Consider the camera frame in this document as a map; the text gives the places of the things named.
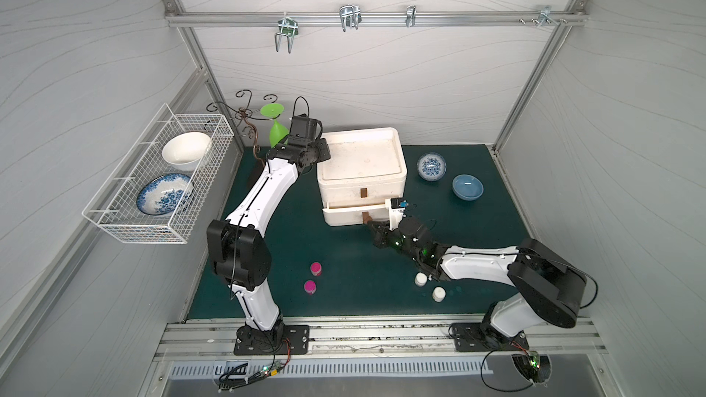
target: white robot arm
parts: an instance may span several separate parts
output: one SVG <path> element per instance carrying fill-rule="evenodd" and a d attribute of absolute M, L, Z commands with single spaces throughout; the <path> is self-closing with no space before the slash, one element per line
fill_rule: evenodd
<path fill-rule="evenodd" d="M 392 247 L 410 257 L 434 280 L 482 279 L 515 286 L 519 293 L 492 304 L 483 322 L 463 325 L 464 337 L 488 350 L 507 348 L 523 330 L 541 322 L 562 328 L 576 325 L 586 287 L 585 274 L 539 241 L 501 249 L 468 249 L 432 240 L 426 225 L 404 216 L 407 202 L 389 200 L 389 221 L 364 222 L 375 246 Z M 451 334 L 459 324 L 451 326 Z"/>
<path fill-rule="evenodd" d="M 282 313 L 267 281 L 272 257 L 263 238 L 272 214 L 302 171 L 331 157 L 320 129 L 316 135 L 317 125 L 321 127 L 316 119 L 293 117 L 289 135 L 270 149 L 260 178 L 242 203 L 225 221 L 211 221 L 208 227 L 213 270 L 225 279 L 245 314 L 246 325 L 238 331 L 235 354 L 239 350 L 247 355 L 287 352 L 282 346 Z M 300 327 L 290 331 L 305 331 L 305 326 Z M 295 354 L 306 352 L 306 344 L 291 348 Z"/>

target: dark green mat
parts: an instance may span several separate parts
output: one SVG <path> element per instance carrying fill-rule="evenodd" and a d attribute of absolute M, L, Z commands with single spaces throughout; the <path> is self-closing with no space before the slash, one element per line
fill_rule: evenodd
<path fill-rule="evenodd" d="M 403 146 L 407 162 L 404 197 L 417 206 L 410 215 L 434 225 L 432 234 L 442 243 L 461 247 L 499 248 L 519 244 L 527 231 L 486 146 Z M 448 164 L 438 182 L 417 174 L 417 159 L 428 152 L 441 154 Z M 245 151 L 225 209 L 233 211 L 247 194 L 246 179 L 254 165 Z M 455 175 L 469 173 L 484 186 L 477 201 L 462 201 L 451 191 Z M 414 285 L 414 263 L 392 249 L 378 249 L 363 225 L 331 227 L 323 220 L 315 169 L 289 189 L 272 216 L 265 236 L 272 253 L 268 278 L 272 296 L 285 316 L 343 316 L 360 314 L 483 313 L 488 306 L 516 293 L 514 287 L 482 280 L 428 282 Z M 322 274 L 309 271 L 312 262 Z M 190 319 L 243 316 L 228 288 L 207 263 L 189 312 Z M 309 296 L 304 282 L 313 279 Z M 434 287 L 446 289 L 446 299 L 431 299 Z"/>

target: wall hook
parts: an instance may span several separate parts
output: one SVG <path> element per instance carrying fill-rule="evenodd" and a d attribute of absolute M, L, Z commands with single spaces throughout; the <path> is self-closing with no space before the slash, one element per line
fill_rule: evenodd
<path fill-rule="evenodd" d="M 539 17 L 533 20 L 534 25 L 537 27 L 544 26 L 547 22 L 559 26 L 561 23 L 552 19 L 549 14 L 552 12 L 552 7 L 546 5 L 542 11 L 539 12 Z"/>
<path fill-rule="evenodd" d="M 292 53 L 292 46 L 295 44 L 295 35 L 299 34 L 299 24 L 294 20 L 285 17 L 277 23 L 278 32 L 275 34 L 275 49 L 279 52 L 279 43 L 282 37 L 287 37 L 287 51 Z"/>
<path fill-rule="evenodd" d="M 341 17 L 341 27 L 346 32 L 346 26 L 358 29 L 358 24 L 363 20 L 360 15 L 360 7 L 354 4 L 347 4 L 338 10 Z"/>
<path fill-rule="evenodd" d="M 414 20 L 417 18 L 417 7 L 411 4 L 407 7 L 407 28 L 414 26 Z"/>

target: white wire basket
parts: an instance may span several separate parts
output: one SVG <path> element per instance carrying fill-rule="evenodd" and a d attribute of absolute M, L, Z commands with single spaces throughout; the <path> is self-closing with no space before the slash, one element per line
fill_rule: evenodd
<path fill-rule="evenodd" d="M 210 148 L 193 172 L 177 170 L 162 158 L 164 145 L 186 132 L 203 132 L 211 138 Z M 233 131 L 225 116 L 174 114 L 165 104 L 91 199 L 83 216 L 122 243 L 185 244 L 232 140 Z M 137 207 L 138 195 L 147 184 L 168 173 L 190 176 L 190 190 L 184 191 L 171 214 L 144 214 Z"/>

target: pink cup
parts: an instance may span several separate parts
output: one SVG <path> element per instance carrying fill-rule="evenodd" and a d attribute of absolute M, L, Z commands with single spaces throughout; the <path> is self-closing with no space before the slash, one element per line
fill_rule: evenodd
<path fill-rule="evenodd" d="M 304 283 L 304 291 L 306 291 L 307 294 L 313 295 L 316 293 L 316 284 L 313 282 L 313 280 L 307 280 Z"/>
<path fill-rule="evenodd" d="M 321 264 L 320 263 L 314 262 L 311 265 L 311 274 L 313 274 L 314 276 L 318 276 L 321 274 Z"/>

